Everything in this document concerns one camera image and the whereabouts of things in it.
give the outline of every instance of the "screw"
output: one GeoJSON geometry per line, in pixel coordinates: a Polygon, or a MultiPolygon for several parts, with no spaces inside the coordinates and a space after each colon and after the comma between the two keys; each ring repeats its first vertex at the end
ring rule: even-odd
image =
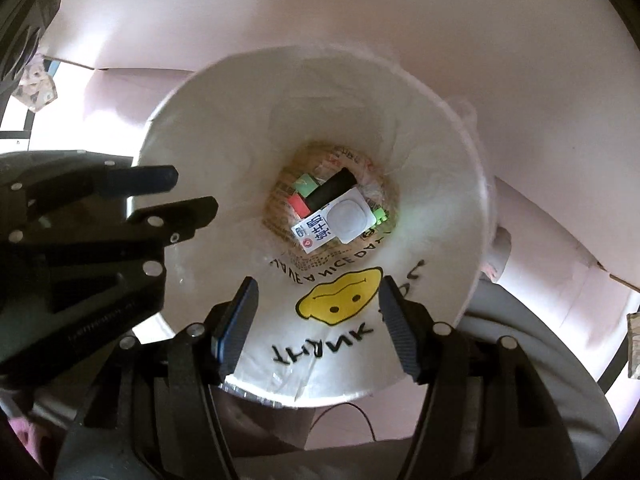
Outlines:
{"type": "Polygon", "coordinates": [[[120,348],[123,350],[131,350],[138,340],[132,335],[126,335],[120,340],[120,348]]]}
{"type": "Polygon", "coordinates": [[[22,234],[22,231],[20,231],[20,230],[11,231],[9,233],[9,241],[12,244],[17,244],[19,241],[22,240],[23,237],[24,237],[24,235],[22,234]]]}
{"type": "Polygon", "coordinates": [[[500,344],[504,346],[507,350],[515,350],[518,347],[518,342],[515,338],[507,335],[500,339],[500,344]]]}
{"type": "Polygon", "coordinates": [[[187,334],[191,337],[200,337],[204,334],[204,325],[202,323],[194,323],[187,327],[187,334]]]}
{"type": "Polygon", "coordinates": [[[145,271],[147,276],[153,276],[154,278],[160,276],[164,271],[164,267],[160,262],[156,262],[155,260],[149,260],[142,264],[142,270],[145,271]]]}
{"type": "Polygon", "coordinates": [[[446,336],[451,333],[453,329],[446,323],[436,323],[433,325],[433,333],[446,336]]]}
{"type": "Polygon", "coordinates": [[[162,220],[159,216],[150,216],[146,219],[146,223],[153,227],[162,227],[164,225],[164,220],[162,220]]]}

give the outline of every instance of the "white label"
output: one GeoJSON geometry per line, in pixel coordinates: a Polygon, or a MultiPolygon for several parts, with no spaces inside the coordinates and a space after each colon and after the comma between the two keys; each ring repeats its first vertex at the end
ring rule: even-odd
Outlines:
{"type": "Polygon", "coordinates": [[[336,205],[338,205],[340,202],[344,202],[346,200],[355,202],[360,207],[360,209],[362,209],[365,223],[362,225],[362,229],[358,230],[357,232],[351,232],[349,235],[341,234],[340,226],[334,225],[334,231],[338,231],[336,235],[338,238],[340,238],[340,241],[343,244],[348,244],[354,241],[364,231],[366,231],[370,227],[373,227],[376,224],[376,216],[371,212],[371,208],[369,207],[369,204],[367,204],[367,201],[362,196],[362,193],[358,191],[357,187],[352,187],[350,190],[348,190],[346,193],[343,193],[335,200],[331,200],[331,202],[329,202],[326,206],[324,206],[321,209],[321,213],[324,215],[325,218],[328,218],[329,211],[331,211],[331,209],[336,205]]]}
{"type": "Polygon", "coordinates": [[[305,250],[306,254],[322,247],[329,240],[335,238],[335,234],[329,229],[329,224],[322,213],[316,211],[291,228],[294,236],[305,250]]]}

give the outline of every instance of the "white surface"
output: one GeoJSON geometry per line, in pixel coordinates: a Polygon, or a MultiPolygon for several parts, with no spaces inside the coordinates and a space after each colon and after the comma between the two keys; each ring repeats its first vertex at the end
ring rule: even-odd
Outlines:
{"type": "Polygon", "coordinates": [[[0,153],[26,152],[28,149],[27,139],[0,139],[0,153]]]}
{"type": "Polygon", "coordinates": [[[376,224],[376,217],[356,187],[329,202],[322,211],[343,244],[353,242],[376,224]]]}
{"type": "Polygon", "coordinates": [[[9,97],[0,123],[0,131],[21,132],[24,129],[27,111],[29,109],[18,99],[13,96],[9,97]]]}
{"type": "Polygon", "coordinates": [[[366,44],[468,96],[497,176],[640,285],[640,54],[607,0],[62,0],[42,44],[199,70],[302,41],[366,44]]]}
{"type": "Polygon", "coordinates": [[[616,414],[618,425],[624,428],[640,401],[640,380],[629,379],[625,368],[607,392],[607,400],[616,414]]]}
{"type": "Polygon", "coordinates": [[[146,119],[188,75],[175,70],[94,71],[63,63],[54,79],[58,99],[36,114],[30,150],[136,156],[146,119]]]}
{"type": "Polygon", "coordinates": [[[527,305],[599,379],[626,334],[640,294],[610,279],[560,224],[498,180],[498,221],[511,255],[498,284],[527,305]]]}
{"type": "Polygon", "coordinates": [[[460,119],[395,66],[342,50],[263,50],[195,75],[150,119],[139,163],[171,163],[180,178],[172,192],[137,198],[136,206],[207,195],[220,205],[194,240],[166,250],[164,318],[181,330],[232,298],[244,276],[256,278],[260,306],[227,381],[287,406],[335,404],[402,378],[378,313],[377,285],[369,288],[378,272],[382,277],[376,268],[400,285],[425,261],[408,297],[453,324],[495,229],[491,189],[460,119]],[[282,264],[270,262],[286,262],[288,245],[262,226],[264,202],[294,153],[318,140],[364,153],[389,175],[399,190],[398,223],[384,242],[381,236],[370,250],[344,254],[337,266],[344,269],[333,275],[281,272],[282,264]],[[332,293],[329,283],[339,290],[332,293]],[[312,301],[304,309],[310,316],[298,311],[303,298],[312,301]],[[351,316],[326,320],[324,310],[338,316],[365,298],[351,316]],[[363,328],[372,332],[354,335],[363,328]],[[345,336],[350,344],[330,351],[328,342],[345,336]],[[308,340],[325,343],[322,357],[308,340]],[[275,361],[273,347],[288,364],[275,361]]]}

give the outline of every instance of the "green block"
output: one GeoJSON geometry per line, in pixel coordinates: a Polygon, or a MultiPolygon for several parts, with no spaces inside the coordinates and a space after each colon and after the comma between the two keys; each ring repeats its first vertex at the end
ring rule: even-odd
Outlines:
{"type": "Polygon", "coordinates": [[[293,187],[302,198],[306,198],[318,187],[318,183],[313,180],[312,176],[305,173],[293,183],[293,187]]]}
{"type": "Polygon", "coordinates": [[[376,225],[382,224],[382,222],[386,222],[386,213],[385,210],[379,207],[373,212],[373,216],[376,217],[376,225]]]}

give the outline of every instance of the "sticker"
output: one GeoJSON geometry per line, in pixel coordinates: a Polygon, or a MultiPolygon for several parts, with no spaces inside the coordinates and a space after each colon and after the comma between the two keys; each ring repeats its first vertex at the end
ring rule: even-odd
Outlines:
{"type": "Polygon", "coordinates": [[[322,211],[316,211],[300,221],[291,228],[291,231],[296,235],[306,254],[315,251],[318,247],[322,247],[335,238],[335,234],[329,229],[329,224],[327,224],[322,211]]]}
{"type": "Polygon", "coordinates": [[[334,326],[355,316],[371,301],[380,286],[382,269],[347,272],[329,283],[320,283],[300,298],[296,312],[334,326]]]}
{"type": "Polygon", "coordinates": [[[359,226],[359,229],[357,229],[357,231],[349,231],[347,227],[347,225],[350,223],[350,220],[352,221],[354,220],[352,215],[349,215],[351,219],[343,217],[340,220],[340,223],[338,225],[335,225],[335,224],[333,225],[333,230],[336,231],[336,236],[340,238],[340,241],[343,244],[348,244],[350,242],[353,242],[363,232],[367,231],[369,228],[376,225],[376,217],[371,212],[371,208],[369,207],[369,204],[367,204],[366,199],[362,196],[362,193],[358,191],[357,187],[352,187],[350,190],[348,190],[346,193],[343,193],[335,200],[331,200],[331,202],[329,202],[326,206],[324,206],[321,209],[321,213],[324,215],[325,218],[330,220],[330,222],[335,221],[335,217],[332,218],[330,211],[331,209],[333,209],[334,207],[336,207],[341,203],[344,203],[342,205],[350,204],[352,206],[351,208],[352,212],[353,212],[353,208],[355,208],[356,211],[359,210],[357,215],[360,216],[359,221],[362,222],[362,224],[359,226]],[[343,225],[341,225],[342,221],[346,221],[347,225],[344,226],[345,228],[347,228],[346,231],[343,231],[341,229],[341,227],[343,227],[343,225]]]}

